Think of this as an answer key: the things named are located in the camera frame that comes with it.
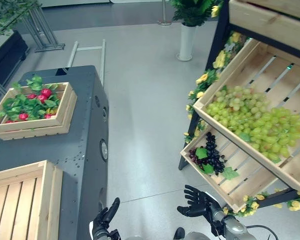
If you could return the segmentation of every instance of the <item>green plant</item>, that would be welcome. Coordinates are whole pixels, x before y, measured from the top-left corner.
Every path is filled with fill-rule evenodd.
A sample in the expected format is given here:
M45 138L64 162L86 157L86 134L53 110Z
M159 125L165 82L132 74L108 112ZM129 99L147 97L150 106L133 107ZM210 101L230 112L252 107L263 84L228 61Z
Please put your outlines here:
M201 26L211 16L212 7L222 0L170 0L176 8L173 20L182 20L188 27Z
M36 0L0 0L0 36L9 36L11 30L28 10L40 6Z
M60 99L56 94L58 87L56 83L43 85L42 78L34 76L31 80L27 80L27 84L32 93L24 94L20 84L16 82L12 85L18 94L14 98L7 98L2 104L0 118L6 117L4 124L49 119L57 113ZM39 96L44 95L45 100L41 101Z

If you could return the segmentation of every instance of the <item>potted plant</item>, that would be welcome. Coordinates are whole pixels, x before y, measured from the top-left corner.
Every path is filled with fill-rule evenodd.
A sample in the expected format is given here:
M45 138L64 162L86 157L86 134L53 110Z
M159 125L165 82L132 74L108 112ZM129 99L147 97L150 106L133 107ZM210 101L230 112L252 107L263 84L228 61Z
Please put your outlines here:
M201 26L211 15L217 16L222 0L171 0L176 8L173 20L181 22L180 51L176 57L183 62L192 59L192 51L197 26Z

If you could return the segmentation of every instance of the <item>flower garland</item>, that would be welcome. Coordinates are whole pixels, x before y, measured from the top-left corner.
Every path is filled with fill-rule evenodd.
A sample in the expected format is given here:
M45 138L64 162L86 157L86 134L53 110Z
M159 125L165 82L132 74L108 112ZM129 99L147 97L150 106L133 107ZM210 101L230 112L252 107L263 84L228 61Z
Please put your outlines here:
M276 188L274 191L277 193L282 190ZM293 212L300 210L300 191L298 191L297 194L299 195L299 198L286 202L288 209ZM255 212L257 211L257 209L259 207L259 204L256 201L257 200L262 201L262 200L266 199L268 196L269 196L269 194L266 191L263 191L263 192L257 194L255 197L245 195L243 197L245 206L239 212L233 211L232 209L227 208L226 206L223 208L223 212L225 214L230 214L230 215L238 216L238 217L252 216L253 214L255 214ZM279 208L279 209L281 209L283 207L282 203L274 204L273 206L276 208Z
M212 14L218 15L221 6L214 6L212 8ZM194 112L193 105L197 101L198 98L201 98L208 87L217 81L220 77L221 72L226 66L231 62L231 60L236 56L236 54L241 50L241 48L245 45L247 37L232 31L230 33L230 37L226 41L224 45L224 49L219 52L219 55L216 57L213 62L214 69L206 70L201 77L199 77L195 83L196 88L189 92L188 99L191 100L191 103L185 106L185 109L188 113L188 118L191 120L192 114ZM202 119L198 122L198 125L195 128L194 134L190 135L188 132L184 133L184 141L188 144L191 142L193 138L196 138L200 135L200 132L205 129L205 121Z

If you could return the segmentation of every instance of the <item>cable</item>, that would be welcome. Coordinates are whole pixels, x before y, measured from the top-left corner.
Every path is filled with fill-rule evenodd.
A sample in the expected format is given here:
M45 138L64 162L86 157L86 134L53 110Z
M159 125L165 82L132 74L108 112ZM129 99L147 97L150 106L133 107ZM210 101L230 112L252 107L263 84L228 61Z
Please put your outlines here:
M275 234L274 231L272 231L269 227L267 226L263 226L263 225L251 225L251 226L246 226L247 229L252 229L252 228L263 228L263 229L267 229L269 230L269 232L271 232L273 234L273 236L275 237L275 240L279 240L278 236Z

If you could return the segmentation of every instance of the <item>metal stand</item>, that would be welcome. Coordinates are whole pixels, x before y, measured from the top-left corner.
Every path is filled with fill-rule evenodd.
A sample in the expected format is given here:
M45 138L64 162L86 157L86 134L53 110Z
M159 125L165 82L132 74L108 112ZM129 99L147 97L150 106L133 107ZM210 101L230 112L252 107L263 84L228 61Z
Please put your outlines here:
M65 44L58 43L54 32L48 25L41 7L34 7L30 9L28 13L29 16L22 16L22 21L37 45L35 52L63 50Z
M162 20L159 20L158 24L161 26L171 25L171 21L167 21L166 18L166 0L162 0Z
M217 58L220 50L222 50L224 48L224 45L225 45L231 31L236 31L238 33L252 37L258 41L261 41L265 44L274 46L282 51L285 51L289 54L292 54L292 55L300 58L300 50L298 50L298 49L295 49L291 46L285 45L281 42L275 41L269 37L252 32L248 29L231 24L229 22L229 0L225 0L223 3L223 7L221 9L220 15L219 15L219 21L218 21L218 24L217 24L217 27L215 30L209 57L208 57L208 60L207 60L206 66L205 66L206 70L213 68L213 62ZM200 117L194 111L192 114L192 119L190 122L189 129L188 129L188 133L190 135L194 134L199 120L200 120ZM188 165L188 162L183 157L181 157L178 169L182 170L186 165ZM259 204L259 208L264 208L267 206L287 202L287 201L298 199L298 198L299 198L299 195L297 194L297 191L289 187L283 191L276 192L274 194L269 195L264 200L258 200L257 202Z

